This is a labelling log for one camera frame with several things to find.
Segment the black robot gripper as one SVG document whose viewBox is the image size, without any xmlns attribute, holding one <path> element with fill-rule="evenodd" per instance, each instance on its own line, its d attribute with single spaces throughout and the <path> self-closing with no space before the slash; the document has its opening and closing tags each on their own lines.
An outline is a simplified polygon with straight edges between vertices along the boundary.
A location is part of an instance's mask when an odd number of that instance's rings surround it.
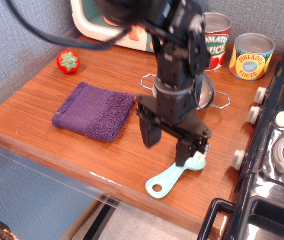
<svg viewBox="0 0 284 240">
<path fill-rule="evenodd" d="M 205 153 L 206 145 L 202 143 L 208 142 L 212 132 L 197 114 L 191 88 L 169 93 L 158 90 L 157 97 L 138 95 L 136 100 L 140 132 L 148 149 L 161 140 L 165 131 L 179 139 L 175 156 L 177 167 L 183 167 L 197 152 Z"/>
</svg>

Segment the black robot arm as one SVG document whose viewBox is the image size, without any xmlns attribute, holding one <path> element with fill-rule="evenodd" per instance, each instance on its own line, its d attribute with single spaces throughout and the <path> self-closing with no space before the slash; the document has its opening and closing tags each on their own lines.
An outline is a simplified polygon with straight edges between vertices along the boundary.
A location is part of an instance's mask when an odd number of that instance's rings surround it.
<svg viewBox="0 0 284 240">
<path fill-rule="evenodd" d="M 137 115 L 150 148 L 167 132 L 177 138 L 182 167 L 204 153 L 211 130 L 198 117 L 204 70 L 210 64 L 201 7 L 192 0 L 98 0 L 97 8 L 120 27 L 139 26 L 152 36 L 157 61 L 156 96 L 139 95 Z"/>
</svg>

